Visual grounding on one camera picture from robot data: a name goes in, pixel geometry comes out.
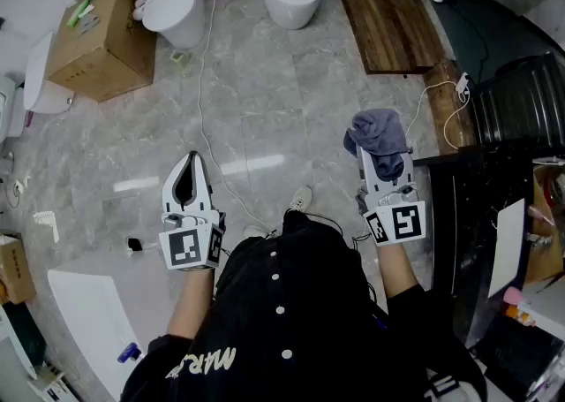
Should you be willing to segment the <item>black ribbed suitcase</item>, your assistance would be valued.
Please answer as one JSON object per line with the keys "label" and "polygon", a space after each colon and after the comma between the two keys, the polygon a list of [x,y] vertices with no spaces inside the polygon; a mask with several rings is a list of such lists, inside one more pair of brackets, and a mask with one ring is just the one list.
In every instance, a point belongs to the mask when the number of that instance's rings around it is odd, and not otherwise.
{"label": "black ribbed suitcase", "polygon": [[527,139],[565,150],[565,59],[547,52],[501,66],[471,89],[470,116],[481,144]]}

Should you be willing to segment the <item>person's right forearm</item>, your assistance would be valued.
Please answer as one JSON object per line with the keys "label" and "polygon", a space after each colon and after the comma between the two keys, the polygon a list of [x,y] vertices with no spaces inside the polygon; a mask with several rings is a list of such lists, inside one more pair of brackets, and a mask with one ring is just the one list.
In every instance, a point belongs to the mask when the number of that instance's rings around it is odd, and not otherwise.
{"label": "person's right forearm", "polygon": [[402,244],[377,248],[384,292],[388,300],[418,285],[408,256]]}

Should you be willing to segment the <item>grey flat pad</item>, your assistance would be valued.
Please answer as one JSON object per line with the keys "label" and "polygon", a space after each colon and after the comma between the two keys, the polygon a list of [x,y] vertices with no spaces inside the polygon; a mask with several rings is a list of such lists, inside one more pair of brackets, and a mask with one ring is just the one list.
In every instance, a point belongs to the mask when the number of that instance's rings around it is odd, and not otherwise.
{"label": "grey flat pad", "polygon": [[96,15],[88,13],[79,19],[78,34],[83,35],[100,22],[100,18]]}

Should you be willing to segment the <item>pink bottle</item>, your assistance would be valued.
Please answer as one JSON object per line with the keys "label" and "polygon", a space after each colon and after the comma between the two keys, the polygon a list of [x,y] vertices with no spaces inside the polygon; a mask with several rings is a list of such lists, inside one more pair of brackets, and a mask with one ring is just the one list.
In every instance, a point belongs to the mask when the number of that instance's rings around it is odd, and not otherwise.
{"label": "pink bottle", "polygon": [[506,309],[504,311],[505,316],[521,323],[524,326],[535,326],[536,322],[533,317],[523,310],[525,301],[520,290],[510,286],[504,293],[503,301],[506,305]]}

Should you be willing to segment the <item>small cardboard box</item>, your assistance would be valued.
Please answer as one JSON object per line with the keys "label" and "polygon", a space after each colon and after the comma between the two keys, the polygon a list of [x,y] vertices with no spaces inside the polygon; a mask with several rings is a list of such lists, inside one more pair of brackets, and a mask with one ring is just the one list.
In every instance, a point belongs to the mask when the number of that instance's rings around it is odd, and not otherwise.
{"label": "small cardboard box", "polygon": [[27,302],[35,295],[21,240],[0,235],[0,306]]}

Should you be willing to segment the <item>black metal rack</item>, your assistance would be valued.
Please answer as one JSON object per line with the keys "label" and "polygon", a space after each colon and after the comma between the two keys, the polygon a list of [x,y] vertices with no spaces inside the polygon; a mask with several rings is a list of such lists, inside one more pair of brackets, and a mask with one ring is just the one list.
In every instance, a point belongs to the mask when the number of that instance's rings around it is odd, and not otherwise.
{"label": "black metal rack", "polygon": [[520,140],[461,148],[420,158],[432,196],[432,289],[448,310],[453,331],[471,348],[502,304],[490,296],[497,217],[517,201],[533,200],[532,150]]}

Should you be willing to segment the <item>brown wooden plank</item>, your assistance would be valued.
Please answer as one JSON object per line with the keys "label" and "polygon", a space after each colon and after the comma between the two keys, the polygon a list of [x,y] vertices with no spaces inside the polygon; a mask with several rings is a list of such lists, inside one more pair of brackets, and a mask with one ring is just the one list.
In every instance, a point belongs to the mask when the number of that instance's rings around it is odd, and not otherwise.
{"label": "brown wooden plank", "polygon": [[458,94],[460,73],[455,63],[442,58],[423,75],[432,112],[440,155],[454,154],[459,148],[477,143],[469,109],[468,95]]}

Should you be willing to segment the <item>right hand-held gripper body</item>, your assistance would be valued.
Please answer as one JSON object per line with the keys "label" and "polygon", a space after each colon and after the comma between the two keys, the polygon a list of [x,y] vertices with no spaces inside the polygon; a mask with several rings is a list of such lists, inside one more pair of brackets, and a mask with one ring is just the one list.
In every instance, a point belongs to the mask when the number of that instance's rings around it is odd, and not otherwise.
{"label": "right hand-held gripper body", "polygon": [[376,202],[366,201],[365,223],[378,247],[424,239],[426,202],[418,197],[415,183],[396,188]]}

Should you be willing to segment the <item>large cardboard box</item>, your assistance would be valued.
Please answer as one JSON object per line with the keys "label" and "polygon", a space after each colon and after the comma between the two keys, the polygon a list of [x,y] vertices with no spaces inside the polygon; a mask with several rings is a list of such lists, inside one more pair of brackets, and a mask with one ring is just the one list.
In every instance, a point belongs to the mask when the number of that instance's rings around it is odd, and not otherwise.
{"label": "large cardboard box", "polygon": [[136,0],[93,0],[98,23],[84,33],[64,11],[49,53],[47,79],[97,102],[154,81],[156,33],[133,19]]}

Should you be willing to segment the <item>white power strip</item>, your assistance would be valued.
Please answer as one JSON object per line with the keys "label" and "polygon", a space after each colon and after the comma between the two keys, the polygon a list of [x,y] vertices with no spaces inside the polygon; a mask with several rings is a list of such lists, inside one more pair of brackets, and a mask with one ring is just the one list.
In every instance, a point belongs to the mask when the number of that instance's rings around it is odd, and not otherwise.
{"label": "white power strip", "polygon": [[456,93],[462,104],[466,104],[470,100],[470,89],[469,89],[469,75],[467,72],[463,72],[459,81],[456,83]]}

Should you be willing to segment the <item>dark wooden platform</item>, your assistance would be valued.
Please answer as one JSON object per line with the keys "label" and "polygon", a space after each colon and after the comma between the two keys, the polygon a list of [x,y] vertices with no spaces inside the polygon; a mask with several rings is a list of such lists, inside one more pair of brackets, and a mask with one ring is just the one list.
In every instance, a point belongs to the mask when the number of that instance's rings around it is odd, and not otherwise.
{"label": "dark wooden platform", "polygon": [[421,0],[342,0],[365,72],[423,74],[443,58]]}

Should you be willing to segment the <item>person's right white shoe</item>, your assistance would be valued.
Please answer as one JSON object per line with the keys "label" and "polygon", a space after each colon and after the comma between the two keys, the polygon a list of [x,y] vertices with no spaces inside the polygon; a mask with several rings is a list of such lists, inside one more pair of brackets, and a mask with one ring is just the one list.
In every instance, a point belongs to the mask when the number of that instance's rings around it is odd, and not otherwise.
{"label": "person's right white shoe", "polygon": [[300,187],[294,194],[289,209],[305,213],[313,200],[313,190],[310,186]]}

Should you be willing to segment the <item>white board panel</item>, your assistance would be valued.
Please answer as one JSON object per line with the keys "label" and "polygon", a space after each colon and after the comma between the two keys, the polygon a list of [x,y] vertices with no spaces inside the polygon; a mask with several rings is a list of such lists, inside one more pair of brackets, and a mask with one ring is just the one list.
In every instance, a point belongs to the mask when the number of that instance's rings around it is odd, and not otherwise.
{"label": "white board panel", "polygon": [[138,362],[118,356],[135,344],[142,353],[163,334],[174,307],[169,275],[158,253],[138,257],[91,253],[48,271],[72,337],[114,400]]}

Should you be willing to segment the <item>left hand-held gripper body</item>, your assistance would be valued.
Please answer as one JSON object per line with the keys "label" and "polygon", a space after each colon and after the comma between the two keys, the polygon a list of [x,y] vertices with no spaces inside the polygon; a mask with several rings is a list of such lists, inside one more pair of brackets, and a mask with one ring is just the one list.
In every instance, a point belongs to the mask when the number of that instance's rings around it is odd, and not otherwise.
{"label": "left hand-held gripper body", "polygon": [[225,214],[217,210],[193,211],[187,215],[162,215],[159,234],[167,269],[215,269],[219,266]]}

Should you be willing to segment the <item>dark purple cloth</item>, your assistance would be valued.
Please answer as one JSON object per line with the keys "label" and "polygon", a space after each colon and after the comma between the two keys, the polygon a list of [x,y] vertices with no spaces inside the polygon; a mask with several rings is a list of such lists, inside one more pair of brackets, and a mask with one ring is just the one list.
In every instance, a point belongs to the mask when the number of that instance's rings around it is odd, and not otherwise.
{"label": "dark purple cloth", "polygon": [[357,113],[351,120],[351,128],[343,138],[345,149],[357,155],[357,147],[371,155],[379,179],[392,181],[403,172],[402,154],[410,150],[405,132],[395,110],[372,109]]}

